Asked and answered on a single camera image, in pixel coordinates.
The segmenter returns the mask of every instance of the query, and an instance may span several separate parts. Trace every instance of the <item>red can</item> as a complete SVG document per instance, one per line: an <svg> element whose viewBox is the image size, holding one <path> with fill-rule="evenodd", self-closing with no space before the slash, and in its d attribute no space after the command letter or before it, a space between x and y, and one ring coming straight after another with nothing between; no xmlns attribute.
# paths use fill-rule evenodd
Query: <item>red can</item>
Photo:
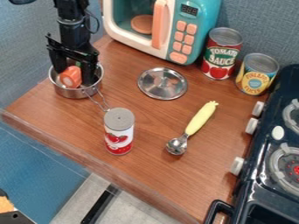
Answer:
<svg viewBox="0 0 299 224"><path fill-rule="evenodd" d="M209 32L201 71L214 80L229 78L233 74L242 42L238 31L226 27L212 29Z"/></svg>
<svg viewBox="0 0 299 224"><path fill-rule="evenodd" d="M114 155L125 155L131 151L134 135L134 114L126 108L112 108L104 116L105 143Z"/></svg>

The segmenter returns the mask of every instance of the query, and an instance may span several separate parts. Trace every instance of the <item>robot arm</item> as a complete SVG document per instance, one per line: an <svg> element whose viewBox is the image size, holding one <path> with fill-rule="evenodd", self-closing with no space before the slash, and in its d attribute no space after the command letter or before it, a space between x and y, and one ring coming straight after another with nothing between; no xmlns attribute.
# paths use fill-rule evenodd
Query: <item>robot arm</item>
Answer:
<svg viewBox="0 0 299 224"><path fill-rule="evenodd" d="M13 4L29 4L36 0L10 0ZM94 71L98 63L99 52L90 44L92 33L100 28L98 18L88 11L88 0L53 0L58 10L58 23L61 43L51 38L49 33L47 49L57 73L67 68L67 60L79 62L82 84L94 84ZM91 31L90 17L95 18L97 30Z"/></svg>

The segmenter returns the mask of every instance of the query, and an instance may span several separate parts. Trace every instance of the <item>metal pot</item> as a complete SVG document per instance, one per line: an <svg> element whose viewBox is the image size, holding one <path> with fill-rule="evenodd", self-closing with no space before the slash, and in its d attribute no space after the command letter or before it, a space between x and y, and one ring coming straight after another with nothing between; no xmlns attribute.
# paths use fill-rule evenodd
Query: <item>metal pot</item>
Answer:
<svg viewBox="0 0 299 224"><path fill-rule="evenodd" d="M69 66L73 65L74 63L72 61L69 61ZM104 76L104 69L101 64L97 65L97 68L95 70L95 79L94 84L91 86L84 86L81 85L78 88L67 88L65 85L63 85L60 82L59 74L56 73L53 66L49 69L49 79L51 83L53 84L55 88L55 92L59 95L64 96L65 98L69 99L84 99L89 98L92 102L94 102L96 105L98 105L104 112L107 112L110 110L108 104L105 101L104 96L100 92L100 83ZM93 99L93 95L98 94L103 100L103 106L98 103L96 100Z"/></svg>

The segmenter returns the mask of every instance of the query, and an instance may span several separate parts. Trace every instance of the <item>stove knob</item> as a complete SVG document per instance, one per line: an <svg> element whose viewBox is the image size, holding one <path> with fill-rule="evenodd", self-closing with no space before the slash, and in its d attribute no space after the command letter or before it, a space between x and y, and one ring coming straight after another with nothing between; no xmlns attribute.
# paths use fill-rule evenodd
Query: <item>stove knob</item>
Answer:
<svg viewBox="0 0 299 224"><path fill-rule="evenodd" d="M259 120L258 120L258 119L256 119L256 118L250 118L250 120L249 120L249 122L248 122L248 125L247 125L247 127L246 127L245 132L246 132L247 134L249 134L249 135L252 135L252 134L255 132L258 123L259 123Z"/></svg>
<svg viewBox="0 0 299 224"><path fill-rule="evenodd" d="M235 176L239 176L244 164L244 158L236 157L231 167L231 173Z"/></svg>
<svg viewBox="0 0 299 224"><path fill-rule="evenodd" d="M261 115L261 112L264 109L264 107L265 107L265 102L262 102L262 101L256 102L255 106L254 106L253 113L252 113L253 116L259 117Z"/></svg>
<svg viewBox="0 0 299 224"><path fill-rule="evenodd" d="M280 141L284 137L284 128L282 126L276 126L272 130L272 138Z"/></svg>

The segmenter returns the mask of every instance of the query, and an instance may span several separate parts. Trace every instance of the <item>can label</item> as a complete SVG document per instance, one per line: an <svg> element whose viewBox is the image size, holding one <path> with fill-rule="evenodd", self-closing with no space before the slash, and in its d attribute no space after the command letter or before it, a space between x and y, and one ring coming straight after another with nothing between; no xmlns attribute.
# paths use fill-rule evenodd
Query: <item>can label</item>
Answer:
<svg viewBox="0 0 299 224"><path fill-rule="evenodd" d="M124 155L131 151L134 126L124 131L116 131L105 126L107 150L115 155Z"/></svg>
<svg viewBox="0 0 299 224"><path fill-rule="evenodd" d="M236 85L248 95L262 95L271 86L275 75L276 73L256 72L243 62L236 78Z"/></svg>
<svg viewBox="0 0 299 224"><path fill-rule="evenodd" d="M214 80L229 78L233 74L235 60L240 48L241 45L219 46L209 39L201 67L202 72Z"/></svg>

